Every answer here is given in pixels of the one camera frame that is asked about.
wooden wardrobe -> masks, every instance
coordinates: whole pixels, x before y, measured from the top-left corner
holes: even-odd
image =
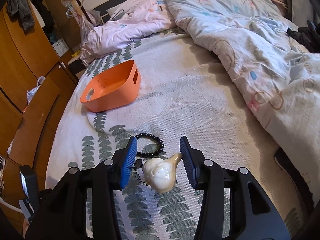
[[[67,66],[73,52],[59,58],[35,14],[33,18],[34,28],[25,33],[18,17],[7,14],[6,5],[0,11],[0,155],[5,158],[1,197],[16,207],[24,198],[20,165],[32,167],[39,189],[44,189],[54,136],[77,82],[62,64]],[[36,87],[40,76],[46,79],[27,105],[27,91]],[[16,228],[22,226],[21,215],[1,207]]]

plastic bag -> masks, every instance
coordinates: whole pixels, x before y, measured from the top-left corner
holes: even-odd
[[[67,16],[69,18],[74,17],[80,26],[81,44],[84,44],[88,40],[89,32],[94,28],[93,24],[86,19],[81,10],[79,13],[76,11],[70,0],[61,0],[61,2],[68,9],[66,12]]]
[[[93,25],[96,27],[101,24],[100,12],[95,10],[85,10],[92,21]]]
[[[33,89],[31,89],[30,91],[27,91],[27,101],[28,104],[30,104],[31,100],[33,99],[33,97],[35,96],[36,92],[38,91],[39,87],[41,86],[41,84],[44,82],[45,77],[41,76],[38,78],[37,81],[37,86]]]

hanging clothes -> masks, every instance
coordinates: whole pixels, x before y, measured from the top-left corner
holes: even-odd
[[[13,16],[19,12],[19,18],[25,32],[35,26],[35,20],[33,19],[28,0],[8,0],[7,10],[9,16]]]
[[[53,18],[51,16],[50,12],[46,8],[46,6],[44,6],[42,4],[42,1],[43,0],[31,0],[31,2],[36,7],[37,11],[40,13],[40,15],[44,21],[44,24],[45,24],[45,27],[43,28],[44,33],[50,34],[50,33],[52,33],[54,21],[53,21]]]
[[[287,34],[305,46],[311,53],[320,53],[320,24],[315,26],[313,22],[308,20],[308,27],[300,27],[297,32],[288,28]]]
[[[40,13],[38,12],[37,8],[33,5],[33,3],[31,3],[31,7],[36,15],[38,22],[40,23],[41,28],[43,28],[45,26],[45,23],[40,15]]]

